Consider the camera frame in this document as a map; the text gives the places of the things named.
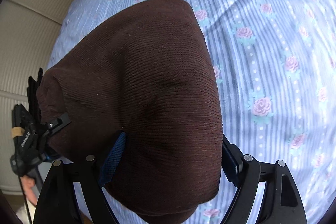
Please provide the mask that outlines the person left hand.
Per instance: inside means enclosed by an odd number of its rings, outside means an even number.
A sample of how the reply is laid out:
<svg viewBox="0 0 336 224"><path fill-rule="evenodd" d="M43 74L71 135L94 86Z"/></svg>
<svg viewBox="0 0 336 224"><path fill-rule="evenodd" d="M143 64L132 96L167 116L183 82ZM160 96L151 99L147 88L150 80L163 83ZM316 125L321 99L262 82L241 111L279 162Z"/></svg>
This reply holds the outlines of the person left hand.
<svg viewBox="0 0 336 224"><path fill-rule="evenodd" d="M21 183L26 198L33 206L36 206L38 199L33 191L33 187L35 186L35 180L33 178L30 178L29 176L23 176L21 177Z"/></svg>

